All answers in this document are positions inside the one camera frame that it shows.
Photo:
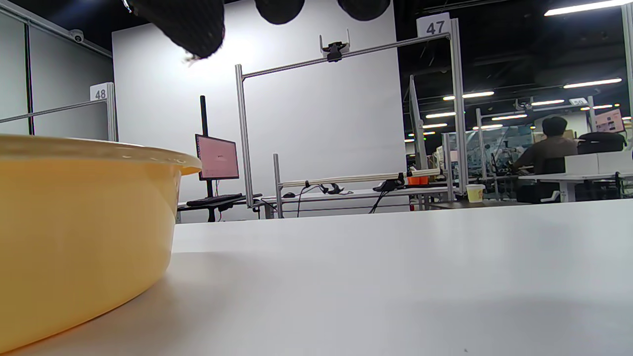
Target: gray partition wall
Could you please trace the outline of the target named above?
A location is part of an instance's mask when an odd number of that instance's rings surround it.
[[[90,86],[112,82],[112,59],[39,29],[30,31],[34,111],[90,101]],[[38,136],[108,139],[104,105],[35,117]]]
[[[24,24],[0,13],[0,117],[28,112]],[[28,119],[0,124],[0,134],[28,134]]]

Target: tabletop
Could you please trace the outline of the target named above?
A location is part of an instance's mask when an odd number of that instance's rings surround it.
[[[431,203],[430,206],[439,209],[472,209],[472,208],[503,208],[529,205],[517,201],[484,200],[482,203],[470,203],[469,201],[455,201],[446,203]]]
[[[179,225],[156,286],[11,356],[633,355],[632,210]]]
[[[555,181],[555,182],[583,182],[596,179],[608,179],[615,177],[615,172],[610,174],[541,174],[541,175],[524,175],[519,179],[527,181]],[[631,178],[633,173],[620,173],[620,178]]]
[[[330,200],[349,200],[349,199],[365,199],[365,198],[378,198],[380,196],[380,192],[376,192],[373,189],[355,189],[352,190],[351,194],[323,194],[319,193],[308,193],[304,194],[301,197],[302,203],[307,203],[311,201],[330,201]],[[436,194],[436,193],[446,193],[448,192],[448,187],[440,186],[440,187],[430,187],[430,188],[410,188],[410,189],[401,189],[397,191],[390,192],[387,194],[387,197],[393,196],[409,196],[409,195],[420,195],[420,194]],[[267,203],[276,203],[277,198],[274,196],[265,196],[261,198],[261,200]],[[297,194],[294,198],[283,198],[282,201],[284,203],[297,203],[299,201],[299,195]]]

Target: white backdrop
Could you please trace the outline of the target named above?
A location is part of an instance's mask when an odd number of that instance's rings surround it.
[[[236,63],[249,73],[319,58],[318,35],[326,43],[341,41],[346,29],[352,50],[396,40],[392,7],[374,21],[357,22],[333,0],[307,1],[296,19],[282,26],[262,19],[252,1],[239,1],[227,5],[225,25],[223,48],[191,66],[184,63],[185,52],[153,25],[113,34],[121,141],[194,155],[194,134],[202,130],[199,96],[206,95],[210,135],[240,145]],[[284,181],[406,168],[395,49],[248,79],[245,91],[255,193],[274,192],[275,152]],[[243,175],[241,147],[238,151]],[[243,179],[220,183],[221,194],[238,192],[244,192]],[[197,177],[184,179],[181,201],[204,196],[205,183]],[[406,199],[385,200],[394,202]],[[373,201],[361,204],[371,206]],[[236,208],[224,217],[256,215]],[[205,212],[183,214],[184,222],[204,220]]]

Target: white wall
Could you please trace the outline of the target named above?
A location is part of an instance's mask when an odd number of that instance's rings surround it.
[[[543,120],[548,117],[559,116],[567,120],[567,129],[573,130],[576,133],[576,137],[580,137],[584,134],[589,133],[591,130],[589,128],[589,124],[587,123],[587,114],[584,111],[582,112],[574,112],[566,115],[550,115],[544,118],[540,118],[534,122],[536,126],[536,132],[543,132]]]
[[[113,34],[121,141],[195,154],[199,96],[204,94],[210,134],[239,144],[236,63],[249,73],[319,58],[318,35],[326,42],[339,41],[346,38],[346,29],[353,49],[396,40],[392,8],[374,21],[357,22],[336,1],[307,1],[296,19],[282,26],[262,19],[252,1],[239,1],[226,6],[225,25],[223,48],[191,66],[183,61],[185,52],[153,25]],[[256,193],[274,192],[275,152],[285,181],[406,168],[396,50],[248,79],[245,91]],[[243,175],[241,147],[238,151]],[[236,192],[244,192],[243,179],[220,184],[220,193]],[[184,179],[181,201],[204,196],[205,185],[197,177]],[[237,208],[224,217],[255,215]],[[206,213],[185,213],[183,220],[203,221]]]
[[[31,68],[34,111],[89,101],[90,86],[114,77],[111,59],[38,29],[31,29]],[[106,105],[36,117],[35,134],[107,140]]]
[[[28,112],[24,24],[0,14],[0,118]],[[0,133],[28,134],[28,119],[0,124]]]

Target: brown shirt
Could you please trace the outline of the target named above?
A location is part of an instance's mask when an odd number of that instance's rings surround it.
[[[578,144],[576,141],[561,136],[548,137],[528,148],[521,158],[514,163],[514,167],[521,168],[533,165],[535,174],[543,174],[545,160],[577,154]]]

